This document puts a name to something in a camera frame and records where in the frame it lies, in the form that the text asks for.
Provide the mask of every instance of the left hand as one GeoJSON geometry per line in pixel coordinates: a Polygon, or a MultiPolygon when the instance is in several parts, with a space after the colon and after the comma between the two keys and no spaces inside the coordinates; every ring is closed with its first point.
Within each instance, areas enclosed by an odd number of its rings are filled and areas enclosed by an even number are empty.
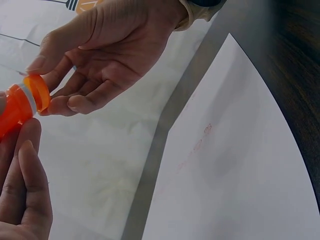
{"type": "MultiPolygon", "coordinates": [[[[0,115],[5,106],[0,92],[0,115]]],[[[33,118],[0,139],[0,239],[49,238],[53,214],[38,158],[40,136],[41,125],[33,118]]]]}

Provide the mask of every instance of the hand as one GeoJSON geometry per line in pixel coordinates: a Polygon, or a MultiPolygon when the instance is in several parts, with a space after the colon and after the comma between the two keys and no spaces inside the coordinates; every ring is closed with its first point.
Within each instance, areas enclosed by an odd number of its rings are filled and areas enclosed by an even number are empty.
{"type": "Polygon", "coordinates": [[[50,91],[76,71],[42,115],[89,114],[130,88],[157,62],[187,16],[178,0],[105,0],[50,32],[27,68],[50,91]]]}
{"type": "MultiPolygon", "coordinates": [[[[6,105],[0,93],[0,115],[6,105]]],[[[47,240],[53,214],[38,158],[41,125],[27,121],[0,139],[0,239],[47,240]]]]}

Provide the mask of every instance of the cuff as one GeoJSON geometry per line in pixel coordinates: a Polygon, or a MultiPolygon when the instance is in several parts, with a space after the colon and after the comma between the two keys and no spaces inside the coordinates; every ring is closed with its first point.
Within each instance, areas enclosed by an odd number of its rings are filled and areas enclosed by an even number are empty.
{"type": "Polygon", "coordinates": [[[188,29],[195,20],[205,19],[207,22],[222,8],[226,0],[222,0],[218,5],[211,7],[203,7],[195,5],[188,0],[179,0],[188,12],[188,17],[182,20],[175,28],[176,32],[188,29]]]}

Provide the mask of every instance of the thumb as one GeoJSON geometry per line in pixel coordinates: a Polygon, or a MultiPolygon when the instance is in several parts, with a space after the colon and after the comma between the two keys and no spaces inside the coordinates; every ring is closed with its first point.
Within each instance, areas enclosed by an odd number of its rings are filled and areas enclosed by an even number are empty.
{"type": "Polygon", "coordinates": [[[47,34],[42,40],[39,55],[26,68],[28,74],[45,75],[51,72],[66,52],[88,42],[94,32],[97,15],[97,8],[94,7],[47,34]]]}

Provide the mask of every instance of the black line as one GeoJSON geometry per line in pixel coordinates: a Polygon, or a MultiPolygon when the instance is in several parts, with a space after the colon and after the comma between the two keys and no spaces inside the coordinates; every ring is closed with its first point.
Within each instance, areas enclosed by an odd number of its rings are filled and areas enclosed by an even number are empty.
{"type": "Polygon", "coordinates": [[[46,1],[46,2],[54,2],[54,3],[60,3],[60,4],[65,4],[65,1],[58,1],[58,0],[41,0],[41,1],[46,1]]]}
{"type": "Polygon", "coordinates": [[[20,41],[26,41],[27,43],[30,43],[30,44],[32,44],[32,45],[35,45],[35,46],[40,47],[39,44],[36,44],[36,43],[34,43],[34,42],[32,42],[32,41],[29,41],[28,39],[17,38],[17,37],[5,35],[5,34],[2,34],[2,33],[0,33],[0,36],[4,36],[4,37],[7,37],[7,38],[11,38],[11,39],[16,39],[16,40],[20,40],[20,41]]]}

